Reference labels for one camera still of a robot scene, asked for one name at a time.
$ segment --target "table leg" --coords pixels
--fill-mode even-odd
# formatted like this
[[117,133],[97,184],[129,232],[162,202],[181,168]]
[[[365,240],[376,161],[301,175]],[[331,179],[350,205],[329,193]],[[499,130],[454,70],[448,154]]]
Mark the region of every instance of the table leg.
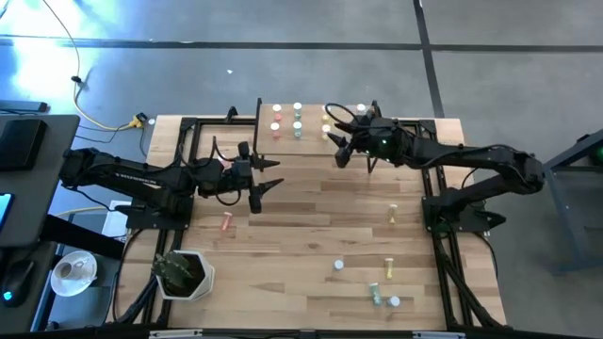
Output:
[[40,238],[121,260],[123,242],[89,231],[55,216],[46,216]]

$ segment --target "potted plant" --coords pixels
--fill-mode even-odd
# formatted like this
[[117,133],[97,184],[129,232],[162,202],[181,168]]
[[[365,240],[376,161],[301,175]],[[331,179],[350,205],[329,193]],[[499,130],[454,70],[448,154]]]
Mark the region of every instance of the potted plant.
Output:
[[205,257],[192,250],[172,250],[155,255],[153,273],[163,299],[193,301],[214,287],[215,269]]

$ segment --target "black desk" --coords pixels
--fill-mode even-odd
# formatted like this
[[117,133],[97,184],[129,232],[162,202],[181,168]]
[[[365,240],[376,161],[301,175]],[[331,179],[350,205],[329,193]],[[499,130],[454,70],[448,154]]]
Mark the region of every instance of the black desk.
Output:
[[40,119],[48,125],[32,170],[0,173],[0,190],[15,198],[0,232],[0,248],[28,246],[40,237],[55,195],[63,152],[72,146],[79,117],[75,115],[0,116],[0,133],[7,121]]
[[57,243],[114,259],[121,259],[123,251],[123,243],[120,241],[47,215],[57,189],[63,153],[71,148],[79,117],[0,116],[0,133],[7,121],[19,119],[39,119],[46,122],[47,128],[32,170],[0,172],[0,191],[15,195],[5,225],[0,231],[0,248],[7,252],[8,258],[5,261],[10,264],[26,256],[29,250],[23,247],[33,245],[38,240],[41,242],[30,256],[36,261],[30,295],[19,307],[0,306],[0,333],[30,330],[48,273],[55,262]]

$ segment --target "black cable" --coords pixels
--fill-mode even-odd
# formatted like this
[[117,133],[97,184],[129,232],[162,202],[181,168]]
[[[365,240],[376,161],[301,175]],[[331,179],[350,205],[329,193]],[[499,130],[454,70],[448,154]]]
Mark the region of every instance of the black cable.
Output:
[[218,142],[216,141],[216,136],[214,136],[214,140],[213,140],[213,145],[212,145],[212,147],[216,149],[216,153],[218,154],[218,156],[219,156],[220,158],[224,159],[225,161],[229,161],[229,162],[233,162],[233,161],[235,161],[235,159],[234,159],[234,158],[227,158],[226,156],[224,156],[224,155],[223,155],[223,154],[220,152],[220,149],[218,148]]
[[128,241],[125,243],[125,245],[123,246],[123,253],[122,253],[122,259],[120,261],[120,266],[117,268],[117,272],[115,272],[115,276],[113,277],[113,293],[112,293],[112,307],[111,307],[111,313],[113,315],[113,321],[117,320],[117,309],[115,304],[117,303],[117,290],[118,290],[118,285],[120,283],[120,276],[122,275],[122,267],[123,267],[123,260],[125,259],[125,255],[128,252],[128,249],[130,248],[130,246],[132,245],[132,243],[134,242],[134,240],[136,240],[136,238],[139,236],[140,233],[142,233],[142,229],[136,230],[132,236],[128,239]]
[[218,200],[218,202],[220,202],[221,204],[223,204],[224,206],[234,206],[236,205],[240,200],[241,200],[241,190],[237,189],[236,190],[236,200],[235,202],[225,202],[222,199],[220,199],[220,195],[218,195],[218,188],[216,187],[216,199]]
[[488,239],[486,239],[486,237],[483,236],[483,234],[481,234],[479,232],[474,232],[473,234],[475,234],[476,237],[481,239],[488,246],[488,249],[490,249],[490,253],[492,254],[492,262],[494,263],[494,272],[497,275],[497,279],[498,279],[497,255],[494,253],[494,248],[492,247],[492,244],[490,244],[490,241],[488,241]]
[[65,186],[65,189],[69,189],[69,190],[70,190],[70,191],[72,191],[72,192],[79,193],[79,194],[83,195],[84,197],[86,197],[86,198],[87,198],[89,201],[91,201],[91,202],[95,202],[95,203],[100,204],[101,206],[103,206],[104,208],[106,208],[106,210],[107,210],[108,212],[115,212],[115,210],[114,210],[114,209],[110,208],[110,207],[109,207],[109,206],[107,206],[106,204],[104,204],[104,203],[102,203],[102,202],[99,202],[99,201],[97,201],[97,200],[95,200],[95,199],[91,198],[91,197],[90,197],[88,194],[86,194],[85,192],[82,192],[81,190],[77,189],[77,186],[73,186],[73,187],[66,187],[66,186]]
[[115,138],[115,136],[117,135],[118,132],[121,131],[126,131],[124,129],[122,129],[123,127],[127,126],[128,124],[123,124],[120,127],[118,127],[118,129],[116,129],[115,131],[108,131],[108,132],[113,132],[113,135],[111,136],[111,138],[109,140],[97,140],[97,139],[93,139],[93,138],[89,138],[89,137],[81,137],[76,135],[75,137],[87,140],[87,141],[91,141],[91,142],[100,142],[100,143],[111,143],[111,141],[113,141],[113,139]]
[[144,155],[144,158],[146,159],[147,153],[144,152],[144,147],[142,147],[142,143],[144,142],[144,132],[145,131],[146,131],[146,128],[142,127],[142,133],[140,133],[139,149],[140,149],[140,152],[142,153],[142,155]]

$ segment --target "black aluminum frame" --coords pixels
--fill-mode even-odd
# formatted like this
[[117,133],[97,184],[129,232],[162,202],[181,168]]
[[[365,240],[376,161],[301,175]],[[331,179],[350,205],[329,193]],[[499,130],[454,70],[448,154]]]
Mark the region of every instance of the black aluminum frame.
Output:
[[[205,126],[205,125],[253,126],[253,152],[258,153],[256,150],[256,146],[257,146],[256,140],[257,140],[257,131],[258,131],[258,124],[259,124],[258,122],[260,121],[259,118],[260,118],[261,104],[262,104],[262,99],[258,98],[256,109],[255,109],[255,117],[252,117],[252,118],[236,118],[235,119],[234,116],[237,116],[238,114],[236,112],[236,108],[234,108],[233,106],[229,109],[228,114],[226,115],[225,118],[183,118],[180,122],[178,142],[176,144],[176,150],[174,150],[174,158],[179,156],[179,154],[180,154],[179,153],[179,145],[181,145],[185,142],[185,138],[187,136],[187,131],[190,129],[193,130],[193,136],[192,136],[192,140],[191,140],[190,152],[188,154],[188,161],[192,162],[196,158],[197,152],[199,150],[199,142],[201,140],[201,132],[202,132],[203,126]],[[381,109],[380,109],[377,101],[373,100],[371,105],[373,106],[375,114],[378,116],[381,116],[382,115]],[[437,140],[437,131],[436,131],[434,120],[410,120],[410,121],[400,121],[400,123],[402,124],[403,127],[413,128],[415,130],[415,133],[418,136],[429,137],[432,140]],[[374,159],[371,161],[371,158],[367,157],[367,170],[369,173],[371,173],[374,170],[376,163],[377,163],[377,159]],[[442,167],[437,167],[435,170],[436,170],[436,179],[437,179],[438,186],[439,186],[440,190],[443,190],[444,188],[447,187],[444,171],[443,171]],[[425,189],[425,195],[428,197],[432,196],[433,195],[432,178],[431,178],[431,175],[430,175],[430,172],[428,169],[422,170],[422,180],[423,180],[423,187]],[[171,244],[172,250],[180,249],[180,247],[182,246],[183,236],[184,236],[184,231],[175,231],[174,239]],[[436,252],[436,254],[434,255],[434,258],[435,258],[435,263],[436,263],[437,272],[438,272],[438,280],[440,282],[439,283],[440,284],[440,293],[441,293],[443,306],[444,306],[444,316],[445,316],[445,320],[446,320],[447,329],[450,329],[452,326],[458,325],[458,323],[455,320],[454,313],[452,310],[452,300],[451,300],[449,286],[448,286],[447,272],[444,269],[444,263],[442,261],[442,258],[439,255],[437,255],[438,244],[441,241],[441,239],[438,236],[439,236],[438,233],[432,232],[433,248],[434,248],[434,252]],[[167,237],[168,237],[168,230],[159,230],[159,237],[158,237],[156,245],[155,245],[155,253],[163,253],[164,252],[165,247],[166,247]],[[458,245],[458,241],[456,238],[456,234],[454,232],[449,234],[448,243],[450,246],[450,254],[451,254],[452,264],[453,264],[456,272],[458,273],[458,275],[464,281],[463,266],[461,263],[461,253],[459,252],[459,245]],[[463,295],[459,294],[459,299],[460,299],[461,305],[462,305],[463,324],[472,326],[473,321],[472,321],[472,316],[471,316],[471,312],[468,307],[468,304],[467,304],[466,300],[464,299]],[[145,308],[142,313],[142,323],[148,324],[148,323],[152,322],[154,304],[155,304],[155,292],[153,292],[153,294],[150,297],[150,300],[145,305]],[[165,329],[168,328],[170,311],[171,311],[171,300],[163,300],[163,303],[161,305],[160,315],[156,321],[157,324],[159,326],[161,326],[162,328],[165,328]],[[240,329],[240,330],[241,330],[241,332],[239,332],[238,330],[223,330],[223,333],[220,333],[220,330],[208,329],[208,330],[204,331],[204,334],[207,335],[208,332],[211,332],[212,334],[215,333],[216,335],[226,335],[226,333],[234,333],[234,334],[238,334],[238,335],[250,334],[249,330],[245,330],[245,329]],[[322,332],[324,332],[324,334],[332,335],[333,337],[337,337],[338,335],[354,337],[354,334],[360,335],[358,337],[363,337],[364,335],[368,335],[368,336],[375,336],[375,335],[381,336],[382,335],[384,337],[408,336],[408,335],[412,336],[412,334],[413,334],[411,331],[322,331]]]
[[[174,150],[174,159],[180,156],[179,145],[184,144],[187,132],[192,130],[192,140],[190,143],[190,151],[188,152],[188,162],[192,162],[197,158],[197,152],[199,151],[199,144],[201,141],[201,132],[203,127],[206,125],[228,125],[228,126],[253,126],[253,152],[255,150],[257,140],[257,117],[259,116],[259,106],[262,104],[261,99],[257,99],[257,110],[255,117],[240,117],[234,106],[231,106],[226,114],[225,118],[182,118],[180,120],[180,129],[178,132],[178,141],[176,143],[176,149]],[[168,230],[159,230],[159,236],[155,245],[155,254],[163,253],[166,248],[166,242],[168,240]],[[171,243],[171,250],[180,250],[182,246],[182,240],[184,236],[184,230],[174,231],[173,241]],[[145,304],[142,311],[142,323],[152,323],[153,307],[155,304],[155,291],[151,293],[149,301]],[[161,311],[156,323],[163,328],[168,327],[168,321],[170,318],[171,311],[171,300],[163,300],[161,304]]]

